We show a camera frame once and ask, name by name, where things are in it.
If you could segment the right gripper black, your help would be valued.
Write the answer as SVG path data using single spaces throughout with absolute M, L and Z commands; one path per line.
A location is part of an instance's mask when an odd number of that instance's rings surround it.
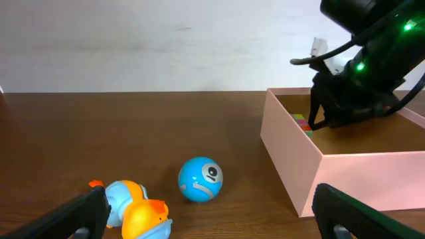
M 327 127 L 327 120 L 368 120 L 401 110 L 424 89 L 422 76 L 405 97 L 399 100 L 394 95 L 394 90 L 405 82 L 404 75 L 419 60 L 403 56 L 383 58 L 364 47 L 344 65 L 342 72 L 332 74 L 323 60 L 314 58 L 309 64 L 317 71 L 307 121 L 311 130 Z M 325 119 L 316 123 L 320 107 Z

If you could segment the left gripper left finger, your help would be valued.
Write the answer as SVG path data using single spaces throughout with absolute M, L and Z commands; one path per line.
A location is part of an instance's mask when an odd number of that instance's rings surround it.
M 91 188 L 2 238 L 90 238 L 104 235 L 111 206 L 104 187 Z

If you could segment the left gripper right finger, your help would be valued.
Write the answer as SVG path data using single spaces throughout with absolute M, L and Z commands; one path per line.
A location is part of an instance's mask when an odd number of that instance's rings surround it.
M 322 238 L 424 239 L 423 233 L 326 183 L 316 187 L 312 211 Z

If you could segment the rubik's cube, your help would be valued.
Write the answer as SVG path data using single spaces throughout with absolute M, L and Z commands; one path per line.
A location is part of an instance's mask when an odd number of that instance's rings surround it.
M 293 119 L 301 127 L 304 133 L 309 137 L 313 137 L 313 130 L 310 128 L 307 120 L 301 114 L 292 114 Z

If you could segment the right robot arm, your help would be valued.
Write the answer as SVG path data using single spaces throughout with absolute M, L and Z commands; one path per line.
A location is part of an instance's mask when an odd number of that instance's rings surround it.
M 423 1 L 322 1 L 321 12 L 354 39 L 370 33 L 342 72 L 332 74 L 323 60 L 311 64 L 317 70 L 308 118 L 313 130 L 389 116 L 424 88 L 420 78 L 402 99 L 394 95 L 424 61 Z

